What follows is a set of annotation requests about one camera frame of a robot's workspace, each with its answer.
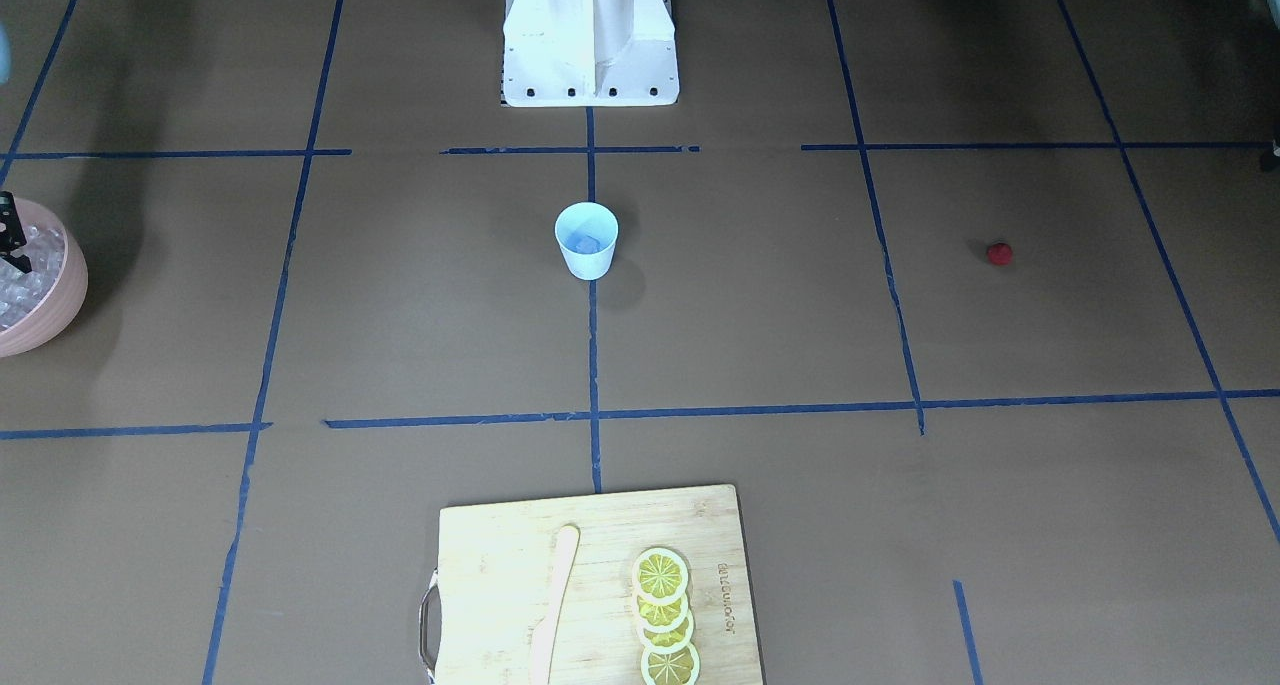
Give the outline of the clear ice cubes pile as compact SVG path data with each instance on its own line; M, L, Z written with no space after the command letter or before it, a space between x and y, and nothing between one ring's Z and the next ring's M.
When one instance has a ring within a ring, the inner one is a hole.
M67 257L67 243L61 230L27 227L27 245L23 254L29 259L31 270L20 271L12 264L1 262L1 329L18 324L33 311L52 289Z

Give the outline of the light blue cup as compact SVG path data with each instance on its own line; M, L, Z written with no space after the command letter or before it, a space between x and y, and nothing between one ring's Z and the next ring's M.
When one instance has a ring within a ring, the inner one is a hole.
M620 223L604 205L579 202L559 213L554 236L571 274L580 280L599 280L611 269Z

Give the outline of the pink bowl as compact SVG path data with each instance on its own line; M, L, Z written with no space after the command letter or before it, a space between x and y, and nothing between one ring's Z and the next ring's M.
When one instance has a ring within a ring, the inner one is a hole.
M1 357L12 357L44 346L60 333L81 311L88 286L88 271L78 243L59 216L31 198L14 198L18 219L23 224L51 228L63 246L61 266L52 279L49 293L27 315L1 333Z

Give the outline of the yellow plastic knife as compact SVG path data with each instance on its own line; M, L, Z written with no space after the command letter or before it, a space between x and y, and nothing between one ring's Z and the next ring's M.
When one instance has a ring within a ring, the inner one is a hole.
M580 531L572 524L566 524L556 535L556 547L550 562L550 579L544 617L534 626L530 639L527 682L548 684L550 681L552 661L561 612L567 593L580 543Z

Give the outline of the lemon slice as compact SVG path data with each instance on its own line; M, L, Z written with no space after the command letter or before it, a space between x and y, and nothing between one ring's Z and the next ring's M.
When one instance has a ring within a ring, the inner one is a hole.
M635 558L630 577L637 599L652 606L668 606L687 593L689 563L676 551L650 547Z
M696 684L701 672L701 659L694 644L664 652L646 647L640 659L640 675L648 685Z
M634 597L632 604L639 627L650 633L672 633L680 629L690 615L687 595L681 595L678 599L664 604L655 604L643 597Z
M636 633L646 650L657 654L671 654L682 650L692 643L696 625L695 618L690 615L677 622L671 630L660 633L648 627L646 622L637 622Z

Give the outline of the wooden cutting board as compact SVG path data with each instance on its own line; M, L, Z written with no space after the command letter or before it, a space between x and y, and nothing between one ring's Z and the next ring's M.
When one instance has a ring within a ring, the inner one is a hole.
M576 496L442 511L438 684L529 684L530 639L547 609L556 535L580 543L548 684L644 684L630 567L650 547L680 553L701 659L696 684L764 680L737 492L731 485Z

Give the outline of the red strawberry on table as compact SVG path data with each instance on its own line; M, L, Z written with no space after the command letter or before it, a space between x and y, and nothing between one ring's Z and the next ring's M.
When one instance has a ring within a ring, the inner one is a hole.
M996 268L1007 268L1014 261L1014 248L1007 242L995 242L986 248L986 259Z

